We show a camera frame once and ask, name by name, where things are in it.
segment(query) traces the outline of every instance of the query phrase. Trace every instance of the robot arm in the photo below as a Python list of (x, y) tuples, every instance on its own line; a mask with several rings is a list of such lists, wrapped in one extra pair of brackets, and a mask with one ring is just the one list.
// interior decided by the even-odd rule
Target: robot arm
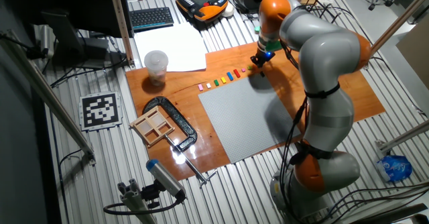
[[(299, 70), (310, 111), (298, 150), (311, 151), (294, 165), (292, 186), (285, 191), (290, 191), (292, 197), (296, 195), (295, 207), (305, 209), (309, 201), (344, 188), (359, 177), (356, 159), (335, 151), (349, 134), (354, 117), (353, 103), (340, 88), (338, 79), (362, 68), (371, 55), (370, 44), (364, 37), (305, 10), (294, 10), (297, 4), (295, 0), (261, 2), (261, 31), (252, 61), (263, 67), (270, 59), (267, 56), (272, 55), (266, 46), (279, 39), (283, 45), (300, 52)], [(277, 206), (284, 206), (278, 188), (273, 189), (277, 190), (271, 192)]]

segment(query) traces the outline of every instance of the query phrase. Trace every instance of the keyboard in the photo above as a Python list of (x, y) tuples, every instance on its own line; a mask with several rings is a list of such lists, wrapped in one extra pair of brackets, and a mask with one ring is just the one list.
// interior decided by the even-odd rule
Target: keyboard
[(135, 10), (129, 13), (134, 32), (173, 25), (172, 14), (168, 7)]

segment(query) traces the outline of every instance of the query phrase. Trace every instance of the plastic cup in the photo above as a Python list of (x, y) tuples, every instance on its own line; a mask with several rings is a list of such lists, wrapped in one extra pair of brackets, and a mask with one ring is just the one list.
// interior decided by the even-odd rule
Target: plastic cup
[(166, 83), (166, 73), (168, 57), (161, 50), (153, 50), (146, 54), (145, 65), (149, 72), (149, 79), (152, 85), (162, 86)]

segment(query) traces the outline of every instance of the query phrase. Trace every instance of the wooden frame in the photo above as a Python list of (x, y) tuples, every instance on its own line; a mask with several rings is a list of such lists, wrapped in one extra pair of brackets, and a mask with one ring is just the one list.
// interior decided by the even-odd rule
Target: wooden frame
[(130, 123), (129, 126), (145, 140), (148, 148), (174, 130), (171, 123), (158, 111), (158, 107), (150, 109), (147, 113)]

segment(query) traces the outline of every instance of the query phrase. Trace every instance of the wooden table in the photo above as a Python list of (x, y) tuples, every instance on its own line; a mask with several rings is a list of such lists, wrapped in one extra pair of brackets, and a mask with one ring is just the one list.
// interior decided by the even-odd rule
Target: wooden table
[[(227, 84), (229, 84), (230, 80), (227, 77), (227, 72), (232, 72), (234, 69), (240, 72), (240, 79), (248, 77), (250, 74), (257, 74), (258, 69), (255, 69), (255, 66), (253, 67), (254, 71), (246, 70), (246, 72), (241, 72), (242, 68), (253, 65), (250, 61), (250, 56), (254, 55), (256, 49), (256, 43), (251, 43), (208, 53), (206, 54), (206, 70), (169, 72), (167, 73), (167, 80), (164, 87), (154, 87), (151, 85), (145, 68), (127, 72), (127, 80), (137, 116), (142, 115), (143, 108), (150, 99), (156, 96), (167, 97), (175, 104), (176, 108), (185, 116), (198, 133), (197, 142), (185, 152), (192, 163), (201, 172), (229, 164), (227, 154), (198, 98), (198, 94), (202, 92), (198, 90), (197, 85), (203, 84), (203, 92), (206, 92), (209, 91), (206, 88), (206, 83), (208, 82), (212, 85), (212, 89), (216, 88), (213, 82), (214, 79), (219, 81), (219, 87), (223, 86), (221, 77), (225, 77)], [(304, 87), (302, 86), (300, 73), (286, 59), (284, 52), (278, 51), (276, 54), (270, 62), (264, 65), (263, 71), (289, 114), (294, 117), (304, 100)], [(297, 52), (294, 52), (293, 55), (295, 59), (298, 59)], [(339, 81), (341, 88), (350, 95), (354, 103), (355, 121), (385, 111), (360, 72), (341, 76)], [(170, 138), (176, 143), (181, 142), (185, 138), (184, 133), (182, 133), (163, 110), (162, 113), (170, 123), (173, 123), (173, 127), (176, 128), (169, 135)], [(173, 153), (166, 140), (161, 140), (149, 148), (148, 152), (150, 158), (158, 159), (178, 180), (194, 176), (193, 171), (184, 163), (184, 160), (178, 158)]]

